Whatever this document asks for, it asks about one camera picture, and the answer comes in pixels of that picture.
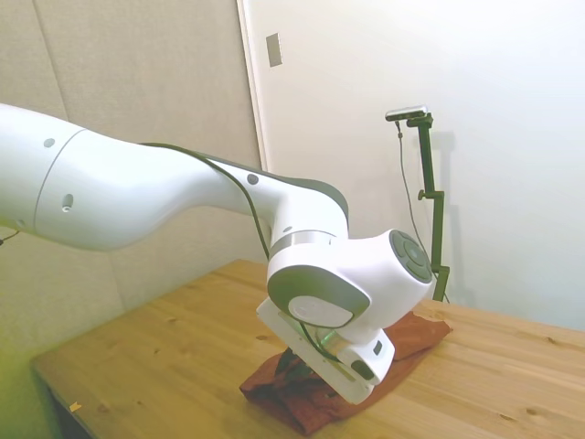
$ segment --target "wood grain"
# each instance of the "wood grain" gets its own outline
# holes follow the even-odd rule
[[[300,437],[239,385],[283,343],[266,267],[236,261],[34,361],[96,438]],[[424,301],[453,332],[384,400],[315,438],[585,437],[585,333]]]

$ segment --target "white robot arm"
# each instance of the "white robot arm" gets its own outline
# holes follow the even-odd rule
[[[429,261],[409,235],[348,239],[346,201],[322,182],[131,144],[0,104],[0,225],[108,251],[203,205],[249,215],[253,207],[269,224],[260,319],[343,398],[363,401],[393,359],[382,328],[431,287]]]

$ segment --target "gray joint cap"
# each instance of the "gray joint cap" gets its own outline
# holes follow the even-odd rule
[[[274,304],[295,320],[298,318],[291,314],[289,303],[302,295],[325,300],[352,313],[352,318],[343,326],[361,316],[370,306],[369,297],[352,284],[324,268],[310,265],[282,268],[268,280],[267,289]]]
[[[431,264],[419,244],[403,231],[393,230],[389,234],[392,251],[404,269],[417,281],[430,284]]]

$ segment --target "door frame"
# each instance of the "door frame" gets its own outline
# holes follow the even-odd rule
[[[271,172],[270,154],[266,145],[266,135],[263,129],[262,108],[260,106],[259,93],[260,85],[257,83],[256,71],[258,66],[254,63],[253,40],[251,37],[252,26],[250,17],[250,0],[237,0],[239,28],[241,30],[241,39],[244,47],[244,57],[246,60],[246,70],[248,72],[248,83],[250,85],[250,97],[252,111],[254,113],[254,122],[256,126],[256,136],[258,137],[258,149],[260,153],[261,168],[264,171]]]

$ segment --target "red-brown towel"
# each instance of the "red-brown towel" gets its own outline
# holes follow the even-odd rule
[[[360,404],[346,402],[314,373],[290,380],[292,369],[301,364],[299,359],[275,374],[282,354],[267,359],[239,389],[249,401],[296,431],[312,434],[332,421],[361,412],[394,390],[451,329],[445,322],[431,322],[408,313],[384,332],[396,349],[394,360],[386,378]]]

